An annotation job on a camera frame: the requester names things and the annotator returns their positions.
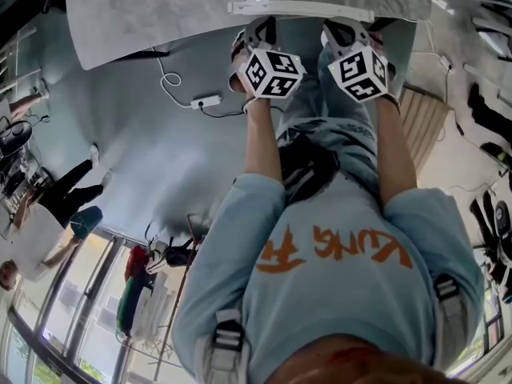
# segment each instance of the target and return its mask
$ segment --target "black and white marker cube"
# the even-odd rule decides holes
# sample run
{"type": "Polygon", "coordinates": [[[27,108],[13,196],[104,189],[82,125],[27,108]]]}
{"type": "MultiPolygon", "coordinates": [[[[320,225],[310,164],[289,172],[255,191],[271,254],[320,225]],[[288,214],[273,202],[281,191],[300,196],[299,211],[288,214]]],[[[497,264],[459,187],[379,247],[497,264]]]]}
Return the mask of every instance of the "black and white marker cube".
{"type": "Polygon", "coordinates": [[[387,60],[371,46],[351,52],[329,66],[334,80],[356,102],[388,92],[387,60]]]}
{"type": "Polygon", "coordinates": [[[240,71],[257,98],[288,98],[298,87],[305,71],[297,55],[254,49],[240,71]]]}

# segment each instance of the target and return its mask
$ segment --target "gray table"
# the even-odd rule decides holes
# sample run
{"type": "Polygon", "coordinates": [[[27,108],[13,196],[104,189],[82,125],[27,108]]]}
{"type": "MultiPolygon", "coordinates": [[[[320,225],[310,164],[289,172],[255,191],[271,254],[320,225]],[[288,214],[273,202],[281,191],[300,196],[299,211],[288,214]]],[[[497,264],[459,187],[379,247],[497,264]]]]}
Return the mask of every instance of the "gray table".
{"type": "MultiPolygon", "coordinates": [[[[245,0],[66,0],[78,58],[88,70],[165,42],[230,26],[251,17],[227,13],[245,0]]],[[[430,0],[294,0],[372,10],[378,17],[427,19],[430,0]]]]}

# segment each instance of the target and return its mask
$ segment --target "backpack strap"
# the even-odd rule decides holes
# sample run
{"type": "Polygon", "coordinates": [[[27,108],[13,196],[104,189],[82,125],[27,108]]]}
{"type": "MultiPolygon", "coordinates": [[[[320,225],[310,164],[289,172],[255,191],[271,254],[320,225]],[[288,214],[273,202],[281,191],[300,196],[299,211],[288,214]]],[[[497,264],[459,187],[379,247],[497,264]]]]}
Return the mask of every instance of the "backpack strap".
{"type": "Polygon", "coordinates": [[[437,300],[434,301],[436,334],[433,367],[444,371],[468,346],[476,315],[472,306],[468,306],[467,296],[451,276],[439,276],[434,289],[437,300]]]}
{"type": "Polygon", "coordinates": [[[246,384],[250,345],[245,340],[240,310],[221,310],[217,321],[214,334],[196,344],[196,380],[201,384],[246,384]]]}

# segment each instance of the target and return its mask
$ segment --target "person wearing light blue t-shirt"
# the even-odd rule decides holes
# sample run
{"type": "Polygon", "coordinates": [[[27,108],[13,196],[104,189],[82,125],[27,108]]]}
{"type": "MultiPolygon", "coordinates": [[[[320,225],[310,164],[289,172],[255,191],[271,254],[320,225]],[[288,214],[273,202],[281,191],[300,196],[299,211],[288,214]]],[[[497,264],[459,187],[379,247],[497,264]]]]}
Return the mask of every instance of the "person wearing light blue t-shirt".
{"type": "Polygon", "coordinates": [[[476,331],[483,279],[454,199],[418,188],[396,101],[366,104],[374,129],[366,106],[336,86],[333,60],[327,46],[277,135],[269,101],[248,106],[244,173],[190,268],[172,329],[198,382],[198,344],[221,310],[240,309],[254,384],[450,382],[432,368],[434,281],[445,274],[474,316],[468,344],[476,331]]]}

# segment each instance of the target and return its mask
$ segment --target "floor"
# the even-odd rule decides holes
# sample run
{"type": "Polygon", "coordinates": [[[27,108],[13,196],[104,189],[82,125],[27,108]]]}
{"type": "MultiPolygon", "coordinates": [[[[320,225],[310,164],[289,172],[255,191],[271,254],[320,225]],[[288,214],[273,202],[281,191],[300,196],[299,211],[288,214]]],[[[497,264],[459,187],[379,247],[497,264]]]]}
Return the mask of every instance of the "floor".
{"type": "MultiPolygon", "coordinates": [[[[495,60],[470,24],[477,11],[473,6],[456,5],[452,15],[433,4],[432,39],[437,52],[454,65],[448,102],[466,136],[459,135],[455,113],[450,113],[420,175],[422,186],[441,187],[456,198],[473,244],[479,244],[480,237],[468,206],[483,193],[485,184],[498,178],[496,163],[474,144],[492,141],[508,146],[502,138],[476,126],[466,105],[467,87],[474,80],[462,69],[464,62],[495,78],[505,74],[504,64],[495,60]]],[[[117,62],[85,72],[78,64],[65,15],[40,16],[34,24],[38,32],[22,48],[22,66],[41,65],[50,87],[50,100],[33,108],[34,114],[51,118],[50,123],[34,129],[33,149],[40,162],[60,176],[87,158],[89,145],[96,142],[102,163],[81,185],[99,182],[108,169],[114,170],[110,187],[96,201],[104,211],[105,227],[142,239],[150,221],[154,221],[152,233],[167,229],[167,233],[183,237],[187,214],[196,214],[195,221],[208,226],[242,169],[244,117],[213,119],[197,110],[178,108],[159,85],[156,61],[117,62]]],[[[431,51],[428,25],[418,24],[414,52],[431,51]]],[[[308,36],[319,35],[320,26],[314,18],[287,23],[288,43],[297,54],[317,52],[319,41],[308,36]]],[[[172,89],[178,99],[189,102],[196,96],[220,93],[222,105],[207,112],[239,110],[242,100],[226,89],[226,60],[237,32],[221,30],[160,47],[171,51],[163,61],[165,69],[182,76],[182,85],[172,89]]],[[[413,54],[406,79],[444,98],[445,75],[435,56],[413,54]]],[[[31,83],[20,88],[18,97],[31,83]]],[[[496,88],[481,83],[489,105],[512,118],[512,110],[496,99],[496,88]]],[[[512,202],[507,178],[498,181],[495,189],[499,198],[512,202]]]]}

